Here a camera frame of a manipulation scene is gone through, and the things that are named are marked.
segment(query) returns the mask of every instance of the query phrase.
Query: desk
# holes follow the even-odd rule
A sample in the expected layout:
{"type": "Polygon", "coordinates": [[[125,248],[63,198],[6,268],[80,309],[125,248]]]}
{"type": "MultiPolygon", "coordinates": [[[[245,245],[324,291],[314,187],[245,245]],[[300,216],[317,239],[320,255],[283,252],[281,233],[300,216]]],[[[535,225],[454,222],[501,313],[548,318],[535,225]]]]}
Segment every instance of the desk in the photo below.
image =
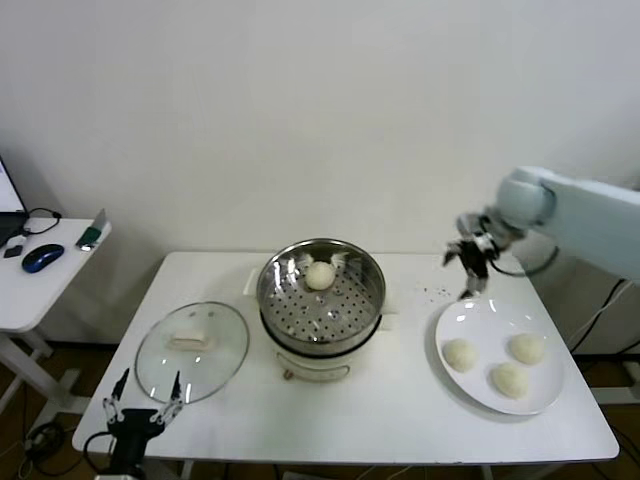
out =
{"type": "MultiPolygon", "coordinates": [[[[254,297],[243,289],[259,253],[168,255],[91,399],[73,437],[81,449],[105,429],[102,399],[111,395],[150,327],[168,312],[217,300],[242,313],[250,330],[244,364],[218,393],[187,405],[147,447],[149,457],[283,463],[501,464],[608,459],[618,444],[569,352],[565,385],[543,413],[514,417],[467,397],[429,348],[442,309],[461,291],[462,268],[442,268],[440,255],[374,255],[385,274],[393,328],[376,332],[364,368],[335,383],[287,382],[264,331],[254,297]]],[[[518,269],[513,258],[505,262],[518,269]]],[[[487,295],[551,318],[527,279],[494,275],[487,295]]],[[[130,375],[121,405],[158,408],[130,375]]],[[[91,450],[106,452],[108,439],[91,450]]]]}
{"type": "MultiPolygon", "coordinates": [[[[39,231],[51,225],[52,221],[48,218],[31,218],[26,227],[39,231]]],[[[74,246],[91,222],[62,219],[49,232],[29,237],[20,257],[3,258],[5,248],[0,249],[0,362],[16,373],[16,378],[0,398],[0,411],[25,380],[50,400],[35,425],[47,421],[59,411],[82,413],[88,403],[86,399],[69,393],[78,377],[78,370],[68,370],[58,382],[36,363],[40,355],[49,356],[52,350],[33,329],[95,252],[95,248],[83,252],[74,246]],[[66,249],[64,255],[38,273],[29,274],[22,270],[24,255],[48,243],[63,245],[66,249]],[[7,334],[19,334],[33,348],[31,357],[20,350],[7,334]]],[[[111,226],[107,225],[100,241],[110,231],[111,226]]]]}

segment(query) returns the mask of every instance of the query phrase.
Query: blue mouse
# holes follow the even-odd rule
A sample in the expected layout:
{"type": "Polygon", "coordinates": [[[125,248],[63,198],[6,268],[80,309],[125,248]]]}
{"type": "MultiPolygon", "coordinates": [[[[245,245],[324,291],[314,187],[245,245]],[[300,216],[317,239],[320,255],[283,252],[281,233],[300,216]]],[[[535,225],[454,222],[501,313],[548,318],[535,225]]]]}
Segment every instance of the blue mouse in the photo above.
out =
{"type": "Polygon", "coordinates": [[[49,243],[34,248],[22,259],[22,269],[27,273],[36,273],[62,256],[64,247],[57,243],[49,243]]]}

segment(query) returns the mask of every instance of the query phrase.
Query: cable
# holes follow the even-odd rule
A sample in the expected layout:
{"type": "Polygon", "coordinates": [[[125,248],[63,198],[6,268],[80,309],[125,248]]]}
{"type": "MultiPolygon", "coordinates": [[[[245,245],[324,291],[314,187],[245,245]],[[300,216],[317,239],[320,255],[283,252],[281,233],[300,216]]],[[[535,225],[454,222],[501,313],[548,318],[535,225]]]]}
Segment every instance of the cable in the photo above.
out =
{"type": "MultiPolygon", "coordinates": [[[[600,308],[600,310],[596,311],[596,313],[593,314],[593,316],[583,325],[581,326],[578,330],[576,330],[574,332],[573,335],[571,335],[571,337],[569,337],[569,340],[567,340],[567,343],[571,343],[573,341],[574,338],[576,338],[577,335],[580,334],[580,332],[582,330],[584,330],[585,328],[587,328],[589,325],[591,325],[591,322],[595,321],[596,318],[602,313],[604,312],[607,308],[609,308],[611,305],[613,305],[614,303],[616,303],[618,301],[618,299],[620,298],[620,296],[631,286],[633,285],[631,282],[628,282],[624,287],[622,287],[620,289],[620,291],[616,294],[615,297],[613,297],[611,299],[611,301],[609,303],[607,303],[605,306],[603,306],[602,308],[600,308]]],[[[574,352],[574,350],[576,349],[576,347],[573,347],[571,349],[571,353],[574,352]]]]}
{"type": "Polygon", "coordinates": [[[549,255],[549,258],[547,258],[542,263],[542,265],[536,268],[532,268],[531,270],[525,270],[524,272],[507,272],[506,270],[502,270],[500,267],[498,267],[495,264],[495,261],[492,259],[489,259],[489,264],[493,267],[493,269],[496,272],[502,273],[503,275],[507,275],[509,277],[517,277],[517,278],[533,277],[534,275],[542,273],[547,268],[549,268],[551,264],[556,261],[556,258],[558,258],[559,253],[560,253],[560,249],[558,247],[554,247],[553,252],[551,252],[551,255],[549,255]]]}
{"type": "Polygon", "coordinates": [[[616,352],[616,355],[622,355],[623,353],[628,352],[629,350],[637,347],[638,345],[640,345],[640,340],[636,340],[635,342],[633,342],[631,345],[629,345],[628,347],[623,348],[622,350],[620,350],[619,352],[616,352]]]}
{"type": "Polygon", "coordinates": [[[618,435],[620,435],[622,438],[624,438],[631,445],[631,447],[633,448],[633,451],[638,456],[640,456],[640,448],[638,448],[638,446],[635,443],[633,443],[633,440],[631,440],[631,438],[629,438],[628,435],[626,435],[624,432],[620,431],[620,429],[617,428],[615,425],[609,424],[609,426],[611,427],[611,429],[614,432],[616,432],[618,435]]]}
{"type": "Polygon", "coordinates": [[[358,475],[355,480],[362,480],[364,477],[366,477],[367,475],[369,475],[369,473],[371,471],[373,471],[373,469],[376,468],[375,466],[373,467],[369,467],[367,468],[364,472],[362,472],[360,475],[358,475]]]}
{"type": "Polygon", "coordinates": [[[602,470],[600,470],[600,467],[598,467],[595,463],[592,463],[591,466],[593,467],[593,469],[598,472],[598,475],[600,475],[602,478],[604,478],[604,480],[612,480],[611,477],[609,477],[606,473],[604,473],[602,470]]]}
{"type": "Polygon", "coordinates": [[[33,468],[38,473],[44,475],[45,477],[62,477],[64,475],[66,475],[67,473],[71,472],[78,465],[80,465],[82,463],[82,460],[84,460],[84,459],[82,458],[82,456],[80,456],[80,458],[78,458],[74,463],[72,463],[67,468],[65,468],[64,470],[61,470],[59,472],[47,472],[46,470],[43,470],[42,467],[40,467],[36,462],[32,462],[32,463],[33,463],[33,468]]]}
{"type": "Polygon", "coordinates": [[[18,445],[22,445],[22,442],[20,440],[17,440],[15,442],[13,442],[10,446],[8,446],[4,452],[0,453],[0,458],[4,457],[6,454],[8,454],[11,450],[13,450],[14,448],[16,448],[18,445]]]}
{"type": "MultiPolygon", "coordinates": [[[[480,217],[478,217],[478,222],[480,223],[480,228],[482,228],[482,230],[485,233],[488,233],[487,227],[485,225],[487,223],[490,223],[491,220],[487,216],[481,215],[480,217]]],[[[549,258],[547,258],[542,263],[542,265],[536,268],[532,268],[531,270],[525,270],[524,272],[507,272],[506,270],[502,270],[502,268],[498,267],[495,264],[495,260],[493,259],[489,259],[489,264],[493,267],[493,269],[496,272],[502,273],[503,275],[507,275],[509,277],[516,277],[516,278],[533,277],[534,275],[542,273],[547,268],[549,268],[551,264],[556,261],[556,258],[558,258],[559,253],[560,253],[560,248],[554,247],[553,252],[551,252],[551,255],[549,255],[549,258]]]]}
{"type": "Polygon", "coordinates": [[[82,458],[84,458],[86,460],[86,462],[89,464],[89,466],[91,467],[91,469],[100,474],[102,472],[102,468],[98,468],[96,466],[95,463],[93,463],[93,460],[91,460],[91,457],[89,457],[89,444],[95,440],[98,437],[106,437],[107,435],[111,435],[109,432],[98,432],[98,433],[94,433],[93,435],[91,435],[89,438],[87,438],[87,440],[84,442],[84,446],[82,447],[82,458]]]}
{"type": "Polygon", "coordinates": [[[25,441],[24,454],[25,458],[32,462],[33,468],[38,473],[46,477],[62,477],[80,465],[82,455],[73,464],[57,472],[49,472],[41,466],[42,462],[60,451],[64,445],[65,436],[64,428],[56,422],[39,425],[29,433],[25,441]]]}
{"type": "Polygon", "coordinates": [[[55,223],[53,225],[48,226],[47,228],[43,228],[42,230],[38,231],[38,232],[34,232],[32,230],[29,230],[27,228],[22,228],[22,234],[30,237],[32,235],[41,235],[43,233],[48,232],[49,230],[55,228],[58,226],[58,224],[60,223],[60,219],[62,218],[62,214],[60,212],[56,212],[55,210],[51,210],[50,208],[44,208],[44,207],[38,207],[38,208],[32,208],[31,210],[29,210],[27,212],[27,215],[31,216],[31,214],[33,212],[38,212],[38,211],[43,211],[43,212],[49,212],[51,214],[51,216],[53,218],[55,218],[55,223]]]}
{"type": "Polygon", "coordinates": [[[404,472],[406,472],[407,470],[409,470],[412,467],[413,467],[413,465],[409,465],[408,467],[404,467],[402,470],[394,473],[393,475],[389,475],[386,480],[391,480],[392,478],[396,478],[397,476],[402,475],[404,472]]]}
{"type": "Polygon", "coordinates": [[[26,457],[23,458],[22,462],[20,462],[20,466],[18,467],[18,478],[20,480],[26,480],[27,478],[29,478],[29,475],[31,475],[32,471],[33,471],[33,462],[26,457]],[[27,470],[27,473],[22,472],[22,469],[24,468],[25,465],[29,465],[29,470],[27,470]]]}
{"type": "Polygon", "coordinates": [[[591,324],[591,326],[587,329],[586,332],[584,332],[584,335],[582,335],[582,337],[580,338],[580,340],[578,340],[578,343],[576,343],[573,348],[571,349],[571,353],[575,352],[578,347],[580,345],[582,345],[582,343],[586,340],[586,338],[589,336],[589,334],[591,333],[591,331],[595,328],[596,324],[598,323],[598,320],[600,320],[600,316],[602,315],[602,313],[604,312],[602,309],[605,308],[609,302],[611,301],[611,297],[613,297],[613,294],[616,293],[616,290],[618,290],[618,287],[620,285],[622,285],[625,282],[624,278],[621,278],[620,280],[618,280],[616,282],[616,284],[613,286],[613,288],[609,291],[609,295],[607,295],[606,300],[604,301],[604,303],[602,304],[602,306],[600,307],[600,310],[598,310],[598,312],[596,312],[595,318],[593,318],[593,323],[591,324]]]}
{"type": "Polygon", "coordinates": [[[27,441],[27,384],[22,384],[22,444],[27,441]]]}

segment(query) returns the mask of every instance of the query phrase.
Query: dough ball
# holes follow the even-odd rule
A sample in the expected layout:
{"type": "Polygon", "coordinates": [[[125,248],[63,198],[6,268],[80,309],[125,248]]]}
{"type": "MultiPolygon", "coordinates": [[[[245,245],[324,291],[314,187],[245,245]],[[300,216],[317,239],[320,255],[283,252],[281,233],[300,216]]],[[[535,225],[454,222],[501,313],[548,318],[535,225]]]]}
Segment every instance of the dough ball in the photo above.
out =
{"type": "Polygon", "coordinates": [[[443,349],[444,359],[455,371],[468,372],[476,364],[478,353],[467,340],[456,338],[447,342],[443,349]]]}
{"type": "Polygon", "coordinates": [[[331,286],[336,278],[336,269],[325,262],[313,262],[307,268],[305,281],[311,290],[325,290],[331,286]]]}
{"type": "Polygon", "coordinates": [[[529,391],[529,375],[515,363],[503,363],[491,370],[494,385],[510,398],[522,398],[529,391]]]}
{"type": "Polygon", "coordinates": [[[509,350],[522,363],[535,365],[544,357],[544,339],[533,333],[521,333],[511,339],[509,350]]]}

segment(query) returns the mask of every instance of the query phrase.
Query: stainless steel pot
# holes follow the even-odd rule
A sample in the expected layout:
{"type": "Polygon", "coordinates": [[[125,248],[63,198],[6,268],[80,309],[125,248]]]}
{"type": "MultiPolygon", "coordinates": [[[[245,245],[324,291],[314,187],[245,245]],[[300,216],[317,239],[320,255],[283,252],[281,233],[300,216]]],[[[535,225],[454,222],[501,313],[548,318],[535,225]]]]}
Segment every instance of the stainless steel pot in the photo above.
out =
{"type": "Polygon", "coordinates": [[[265,329],[297,355],[329,358],[352,352],[380,323],[382,270],[367,252],[347,242],[318,238],[291,245],[269,260],[257,285],[265,329]],[[326,290],[306,285],[306,271],[314,261],[336,269],[326,290]]]}

